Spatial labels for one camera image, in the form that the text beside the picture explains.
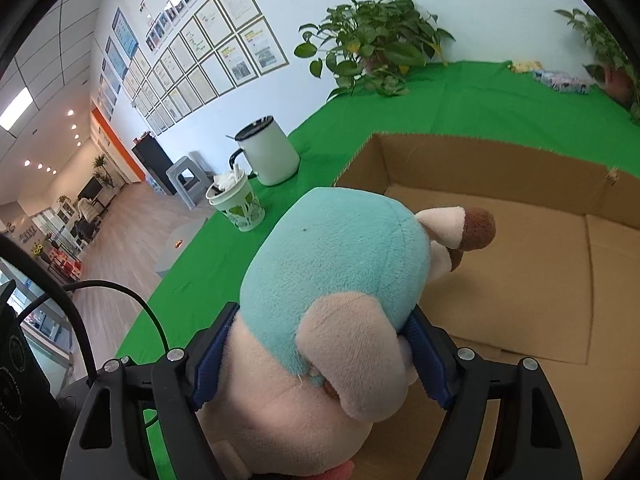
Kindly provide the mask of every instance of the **teal plush fabric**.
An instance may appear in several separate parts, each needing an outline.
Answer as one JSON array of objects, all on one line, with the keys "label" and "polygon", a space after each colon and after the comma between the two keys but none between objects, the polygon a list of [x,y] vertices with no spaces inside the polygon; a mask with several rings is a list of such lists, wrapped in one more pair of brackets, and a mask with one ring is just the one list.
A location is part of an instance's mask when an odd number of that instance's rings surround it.
[{"label": "teal plush fabric", "polygon": [[336,292],[370,294],[399,331],[424,288],[429,246],[414,215],[396,200],[315,188],[285,213],[249,265],[240,288],[242,318],[290,373],[306,374],[294,340],[309,306]]}]

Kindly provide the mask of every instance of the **ceiling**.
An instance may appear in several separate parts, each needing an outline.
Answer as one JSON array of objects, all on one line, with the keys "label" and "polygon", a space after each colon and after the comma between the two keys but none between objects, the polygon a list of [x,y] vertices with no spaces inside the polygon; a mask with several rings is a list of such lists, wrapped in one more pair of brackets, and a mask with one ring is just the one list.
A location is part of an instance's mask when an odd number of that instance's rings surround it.
[{"label": "ceiling", "polygon": [[[102,0],[58,0],[40,20],[0,79],[0,113],[27,87],[33,103],[9,131],[0,126],[0,204],[42,193],[88,140],[94,28]],[[72,117],[66,112],[75,111]],[[78,129],[71,131],[71,125]],[[30,160],[30,167],[24,161]]]}]

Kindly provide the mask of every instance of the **television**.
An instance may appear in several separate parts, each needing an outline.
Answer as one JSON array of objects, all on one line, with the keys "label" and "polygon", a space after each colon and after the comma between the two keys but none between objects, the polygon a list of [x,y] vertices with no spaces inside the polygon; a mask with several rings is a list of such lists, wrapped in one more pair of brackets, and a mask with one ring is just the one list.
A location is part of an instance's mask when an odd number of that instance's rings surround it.
[{"label": "television", "polygon": [[98,193],[102,190],[102,184],[98,181],[97,178],[92,177],[92,179],[84,186],[84,189],[78,193],[78,199],[85,198],[87,200],[93,200]]}]

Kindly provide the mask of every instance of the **paper cup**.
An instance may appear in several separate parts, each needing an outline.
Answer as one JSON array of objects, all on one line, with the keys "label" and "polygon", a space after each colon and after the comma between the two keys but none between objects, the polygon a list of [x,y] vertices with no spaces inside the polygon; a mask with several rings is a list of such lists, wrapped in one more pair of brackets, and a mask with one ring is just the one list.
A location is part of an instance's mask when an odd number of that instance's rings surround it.
[{"label": "paper cup", "polygon": [[235,186],[218,195],[214,195],[213,186],[209,187],[206,198],[243,233],[255,228],[264,218],[264,209],[244,172]]}]

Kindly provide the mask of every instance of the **ceiling light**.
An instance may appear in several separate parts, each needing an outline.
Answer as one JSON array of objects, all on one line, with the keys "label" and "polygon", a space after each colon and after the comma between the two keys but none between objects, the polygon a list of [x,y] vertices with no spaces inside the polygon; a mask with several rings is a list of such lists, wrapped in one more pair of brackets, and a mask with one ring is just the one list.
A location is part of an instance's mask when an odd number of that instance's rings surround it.
[{"label": "ceiling light", "polygon": [[0,126],[5,130],[11,129],[24,111],[33,103],[33,97],[29,93],[28,88],[23,88],[22,91],[15,97],[11,104],[0,115]]}]

